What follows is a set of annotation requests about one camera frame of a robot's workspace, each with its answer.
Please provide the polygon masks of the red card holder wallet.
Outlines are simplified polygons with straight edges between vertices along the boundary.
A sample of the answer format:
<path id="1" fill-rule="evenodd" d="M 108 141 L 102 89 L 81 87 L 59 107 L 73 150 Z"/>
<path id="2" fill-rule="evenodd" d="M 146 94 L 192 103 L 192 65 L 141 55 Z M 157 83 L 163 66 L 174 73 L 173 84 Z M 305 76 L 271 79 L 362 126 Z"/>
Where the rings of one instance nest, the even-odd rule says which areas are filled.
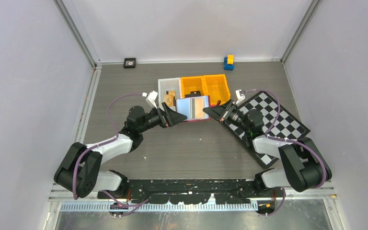
<path id="1" fill-rule="evenodd" d="M 185 122 L 194 122 L 211 119 L 210 115 L 203 111 L 204 108 L 215 107 L 210 96 L 196 96 L 176 100 L 176 112 L 187 117 Z"/>

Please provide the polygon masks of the orange gold credit card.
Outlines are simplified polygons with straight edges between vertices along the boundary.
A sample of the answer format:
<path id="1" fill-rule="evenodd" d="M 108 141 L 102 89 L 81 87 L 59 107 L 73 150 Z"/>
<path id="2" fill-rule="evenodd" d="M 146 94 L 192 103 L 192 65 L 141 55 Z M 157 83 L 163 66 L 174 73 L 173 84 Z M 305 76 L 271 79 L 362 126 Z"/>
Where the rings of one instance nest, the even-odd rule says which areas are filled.
<path id="1" fill-rule="evenodd" d="M 166 95 L 175 96 L 175 91 L 166 91 Z"/>

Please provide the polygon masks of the dark grey credit card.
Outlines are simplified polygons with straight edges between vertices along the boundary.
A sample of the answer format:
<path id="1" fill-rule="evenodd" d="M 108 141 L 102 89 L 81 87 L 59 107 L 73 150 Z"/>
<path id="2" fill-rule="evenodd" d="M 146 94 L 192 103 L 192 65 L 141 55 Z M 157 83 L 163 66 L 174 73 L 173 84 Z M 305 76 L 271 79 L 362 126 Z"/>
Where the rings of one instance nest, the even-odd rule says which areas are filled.
<path id="1" fill-rule="evenodd" d="M 186 94 L 185 98 L 199 97 L 199 96 L 202 96 L 201 91 L 192 91 L 189 94 Z"/>

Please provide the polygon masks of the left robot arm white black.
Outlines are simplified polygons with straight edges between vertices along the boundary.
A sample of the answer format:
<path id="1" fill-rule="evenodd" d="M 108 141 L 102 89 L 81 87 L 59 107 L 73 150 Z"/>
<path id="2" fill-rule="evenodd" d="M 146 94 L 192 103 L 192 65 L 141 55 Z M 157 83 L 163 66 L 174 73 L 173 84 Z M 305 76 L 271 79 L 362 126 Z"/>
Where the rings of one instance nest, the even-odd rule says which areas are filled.
<path id="1" fill-rule="evenodd" d="M 94 144 L 73 143 L 54 174 L 54 182 L 72 192 L 75 199 L 102 190 L 123 198 L 128 186 L 122 182 L 122 174 L 112 170 L 102 172 L 101 165 L 137 149 L 145 131 L 156 126 L 173 127 L 186 119 L 186 115 L 174 111 L 166 103 L 148 113 L 141 106 L 133 106 L 117 135 Z"/>

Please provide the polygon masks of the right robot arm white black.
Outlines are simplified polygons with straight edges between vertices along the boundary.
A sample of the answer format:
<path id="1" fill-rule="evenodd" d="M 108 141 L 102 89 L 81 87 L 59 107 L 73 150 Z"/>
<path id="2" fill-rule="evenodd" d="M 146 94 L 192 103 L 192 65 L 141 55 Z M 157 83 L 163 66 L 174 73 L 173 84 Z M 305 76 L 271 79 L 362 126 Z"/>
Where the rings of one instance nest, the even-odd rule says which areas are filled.
<path id="1" fill-rule="evenodd" d="M 279 158 L 281 169 L 255 175 L 253 185 L 259 196 L 268 196 L 276 187 L 292 187 L 297 192 L 319 188 L 332 178 L 332 171 L 310 138 L 278 138 L 263 132 L 263 115 L 252 109 L 243 113 L 233 100 L 203 111 L 214 120 L 243 131 L 246 147 L 256 153 Z"/>

